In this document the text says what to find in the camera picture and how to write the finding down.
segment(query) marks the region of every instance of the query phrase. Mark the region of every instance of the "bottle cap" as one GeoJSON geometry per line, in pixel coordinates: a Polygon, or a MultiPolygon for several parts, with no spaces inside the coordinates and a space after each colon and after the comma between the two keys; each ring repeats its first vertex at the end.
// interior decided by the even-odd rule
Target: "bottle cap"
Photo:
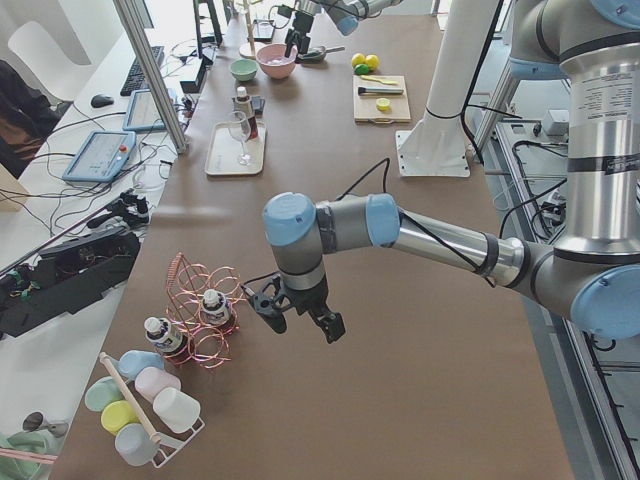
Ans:
{"type": "Polygon", "coordinates": [[[210,288],[202,294],[202,303],[205,307],[217,307],[222,303],[222,294],[210,288]]]}
{"type": "Polygon", "coordinates": [[[144,321],[144,329],[149,333],[158,333],[162,330],[162,322],[159,318],[149,317],[144,321]]]}

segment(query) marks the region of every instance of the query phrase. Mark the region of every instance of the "sticker label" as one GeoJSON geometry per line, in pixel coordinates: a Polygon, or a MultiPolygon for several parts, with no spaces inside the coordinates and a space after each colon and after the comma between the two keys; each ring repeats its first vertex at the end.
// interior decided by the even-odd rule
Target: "sticker label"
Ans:
{"type": "Polygon", "coordinates": [[[612,73],[571,84],[571,125],[632,120],[638,85],[636,71],[612,73]]]}

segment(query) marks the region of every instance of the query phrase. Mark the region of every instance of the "tablet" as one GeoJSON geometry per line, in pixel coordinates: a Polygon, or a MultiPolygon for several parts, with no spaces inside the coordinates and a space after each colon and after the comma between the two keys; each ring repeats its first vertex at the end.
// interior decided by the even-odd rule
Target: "tablet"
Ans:
{"type": "MultiPolygon", "coordinates": [[[[168,93],[171,102],[175,104],[175,93],[171,90],[168,93]]],[[[126,132],[152,132],[166,129],[151,90],[147,88],[131,92],[122,129],[126,132]]]]}
{"type": "Polygon", "coordinates": [[[94,131],[62,174],[67,182],[111,182],[136,145],[134,132],[94,131]]]}

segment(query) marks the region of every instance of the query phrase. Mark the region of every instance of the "bottle label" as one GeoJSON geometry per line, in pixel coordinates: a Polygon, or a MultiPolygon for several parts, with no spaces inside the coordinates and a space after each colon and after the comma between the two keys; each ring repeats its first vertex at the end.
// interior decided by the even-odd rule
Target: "bottle label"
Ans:
{"type": "Polygon", "coordinates": [[[247,116],[247,120],[249,120],[249,125],[251,126],[249,140],[256,138],[258,136],[258,122],[256,121],[256,114],[251,106],[251,100],[238,100],[235,98],[233,104],[234,108],[243,112],[247,116]]]}
{"type": "Polygon", "coordinates": [[[220,326],[224,325],[231,318],[231,304],[228,299],[225,299],[220,308],[216,310],[207,310],[203,308],[203,313],[211,325],[220,326]]]}
{"type": "Polygon", "coordinates": [[[182,345],[182,333],[172,328],[161,341],[151,340],[151,343],[162,353],[172,354],[179,350],[182,345]]]}

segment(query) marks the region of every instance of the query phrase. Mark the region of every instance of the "metal frame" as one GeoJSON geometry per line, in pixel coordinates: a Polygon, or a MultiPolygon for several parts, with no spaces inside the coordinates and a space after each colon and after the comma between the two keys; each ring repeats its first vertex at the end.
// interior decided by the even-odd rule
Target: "metal frame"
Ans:
{"type": "Polygon", "coordinates": [[[151,95],[153,96],[153,100],[158,108],[160,118],[162,118],[162,121],[169,132],[171,141],[175,145],[176,152],[183,153],[187,150],[187,141],[184,136],[184,132],[182,131],[182,127],[180,126],[178,116],[173,108],[171,99],[169,98],[167,88],[164,84],[164,80],[162,79],[162,74],[160,73],[160,69],[156,64],[156,60],[151,51],[149,40],[147,39],[147,35],[144,31],[142,16],[140,15],[136,5],[131,1],[113,0],[113,4],[116,7],[122,27],[125,32],[127,32],[133,51],[135,52],[138,62],[140,62],[140,66],[142,67],[142,71],[149,83],[149,89],[151,90],[151,95]]]}

